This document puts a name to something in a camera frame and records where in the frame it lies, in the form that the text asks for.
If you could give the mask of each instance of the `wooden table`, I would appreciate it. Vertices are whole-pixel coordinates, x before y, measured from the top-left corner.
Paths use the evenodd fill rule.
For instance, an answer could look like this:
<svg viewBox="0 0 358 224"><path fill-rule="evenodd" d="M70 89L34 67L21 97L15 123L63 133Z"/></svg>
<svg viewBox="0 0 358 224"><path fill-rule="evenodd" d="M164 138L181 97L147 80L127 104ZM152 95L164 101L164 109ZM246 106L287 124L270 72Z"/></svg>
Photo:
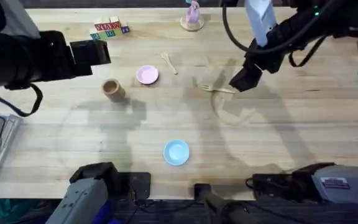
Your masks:
<svg viewBox="0 0 358 224"><path fill-rule="evenodd" d="M259 86L236 93L205 92L204 83L227 84L244 61L228 39L221 10L202 8L199 32L184 31L186 9L34 9L40 30L60 30L66 40L89 39L100 16L119 15L131 33L108 41L111 64L90 77L40 83L44 102L26 118L0 173L0 198L60 198L79 166L113 162L119 171L152 174L151 198L191 198L197 182L213 184L227 198L251 199L244 179L315 162L358 166L358 56L355 39L327 39L304 68L287 60ZM277 8L279 21L294 10ZM243 8L228 10L229 23L244 45L252 38ZM161 58L168 52L179 74ZM299 61L305 53L296 53ZM141 65L155 65L159 81L135 80ZM116 78L129 96L111 103L101 84ZM30 90L0 96L29 111ZM0 113L13 113L0 104ZM162 149L186 141L189 161L168 165Z"/></svg>

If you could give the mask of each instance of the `stack of blocks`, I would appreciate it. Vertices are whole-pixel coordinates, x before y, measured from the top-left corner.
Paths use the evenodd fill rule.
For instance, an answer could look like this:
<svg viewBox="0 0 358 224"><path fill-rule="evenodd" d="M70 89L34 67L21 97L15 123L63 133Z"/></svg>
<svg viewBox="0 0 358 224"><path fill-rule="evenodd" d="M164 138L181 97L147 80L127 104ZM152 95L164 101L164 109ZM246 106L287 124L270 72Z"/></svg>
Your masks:
<svg viewBox="0 0 358 224"><path fill-rule="evenodd" d="M89 30L94 40L107 39L129 32L128 24L125 23L122 26L118 16L110 17L110 20L100 19L94 23L94 26L95 28Z"/></svg>

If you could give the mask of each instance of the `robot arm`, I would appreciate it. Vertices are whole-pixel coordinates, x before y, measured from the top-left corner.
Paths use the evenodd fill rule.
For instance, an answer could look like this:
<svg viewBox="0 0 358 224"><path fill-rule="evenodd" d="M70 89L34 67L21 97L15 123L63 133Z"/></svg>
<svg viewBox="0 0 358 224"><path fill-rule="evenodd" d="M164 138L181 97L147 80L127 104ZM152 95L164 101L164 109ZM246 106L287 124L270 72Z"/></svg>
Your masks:
<svg viewBox="0 0 358 224"><path fill-rule="evenodd" d="M237 41L230 31L226 17L226 4L223 4L223 22L226 32L233 43L246 51L243 69L231 80L230 85L239 91L246 91L256 87L262 71L270 73L278 72L284 56L290 54L290 63L294 67L301 67L307 63L317 51L324 39L328 36L334 38L357 37L358 38L358 1L351 0L293 0L291 7L297 8L297 13L291 18L274 27L266 24L266 17L273 17L269 7L262 8L259 12L263 29L254 30L258 41L253 40L249 47L243 46ZM266 32L267 41L260 38L261 32ZM319 39L308 56L297 65L292 57L296 50L303 50L312 41Z"/></svg>
<svg viewBox="0 0 358 224"><path fill-rule="evenodd" d="M58 31L39 32L17 0L0 0L0 86L8 90L33 88L37 94L30 113L0 98L19 116L35 113L42 91L33 82L50 82L92 75L91 66L110 63L107 43L84 40L66 45Z"/></svg>

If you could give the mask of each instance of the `wooden base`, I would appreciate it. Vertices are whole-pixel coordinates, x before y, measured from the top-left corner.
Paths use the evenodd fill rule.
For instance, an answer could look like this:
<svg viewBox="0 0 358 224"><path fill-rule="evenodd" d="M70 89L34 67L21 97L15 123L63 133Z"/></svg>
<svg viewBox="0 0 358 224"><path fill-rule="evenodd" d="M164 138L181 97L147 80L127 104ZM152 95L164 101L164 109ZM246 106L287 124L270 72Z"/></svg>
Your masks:
<svg viewBox="0 0 358 224"><path fill-rule="evenodd" d="M199 31L201 28L203 28L204 19L203 19L203 16L200 16L198 23L192 24L192 23L187 23L186 16L183 16L182 18L180 18L180 25L182 26L182 28L184 28L185 30L187 30L189 32L196 32L196 31Z"/></svg>

